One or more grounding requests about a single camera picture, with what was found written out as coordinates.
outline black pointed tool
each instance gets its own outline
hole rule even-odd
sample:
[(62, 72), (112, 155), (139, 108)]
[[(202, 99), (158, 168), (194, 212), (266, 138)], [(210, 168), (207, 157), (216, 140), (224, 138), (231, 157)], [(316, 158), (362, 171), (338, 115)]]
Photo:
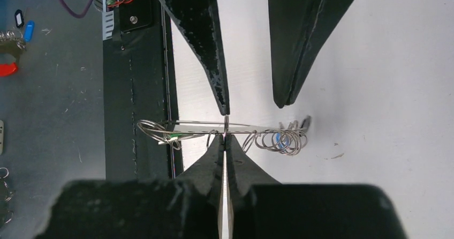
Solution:
[(323, 44), (354, 0), (268, 0), (274, 102), (295, 102)]
[(219, 111), (230, 113), (229, 89), (216, 0), (159, 0), (199, 59)]

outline blue clip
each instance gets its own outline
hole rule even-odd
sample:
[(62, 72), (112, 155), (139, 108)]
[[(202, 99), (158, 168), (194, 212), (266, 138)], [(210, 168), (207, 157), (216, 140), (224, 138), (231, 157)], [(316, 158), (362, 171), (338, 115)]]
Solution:
[(35, 22), (33, 22), (31, 20), (29, 22), (27, 22), (27, 25), (25, 26), (25, 34), (24, 34), (24, 39), (26, 42), (29, 42), (32, 39), (34, 28), (35, 28)]

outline gray floor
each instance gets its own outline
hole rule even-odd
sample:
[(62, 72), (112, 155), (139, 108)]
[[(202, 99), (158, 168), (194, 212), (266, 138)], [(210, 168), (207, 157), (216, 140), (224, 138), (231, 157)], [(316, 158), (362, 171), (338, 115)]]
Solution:
[[(80, 11), (86, 0), (66, 1)], [(17, 191), (0, 234), (32, 238), (66, 182), (105, 177), (101, 15), (74, 19), (57, 0), (0, 0), (1, 31), (16, 9), (36, 26), (19, 72), (0, 78), (0, 166)]]

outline white power strip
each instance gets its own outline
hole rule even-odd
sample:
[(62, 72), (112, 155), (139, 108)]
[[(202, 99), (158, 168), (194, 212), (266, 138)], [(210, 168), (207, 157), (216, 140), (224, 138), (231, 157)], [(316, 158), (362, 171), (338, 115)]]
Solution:
[(3, 121), (0, 120), (0, 154), (3, 153), (3, 136), (5, 134), (5, 125)]

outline screw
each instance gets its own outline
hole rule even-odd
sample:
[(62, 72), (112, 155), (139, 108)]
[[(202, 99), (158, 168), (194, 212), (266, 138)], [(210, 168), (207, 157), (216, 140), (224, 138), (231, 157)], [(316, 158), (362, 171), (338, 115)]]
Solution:
[(129, 21), (130, 21), (131, 23), (135, 24), (135, 23), (137, 23), (137, 17), (136, 17), (136, 16), (131, 16), (131, 17), (129, 18)]

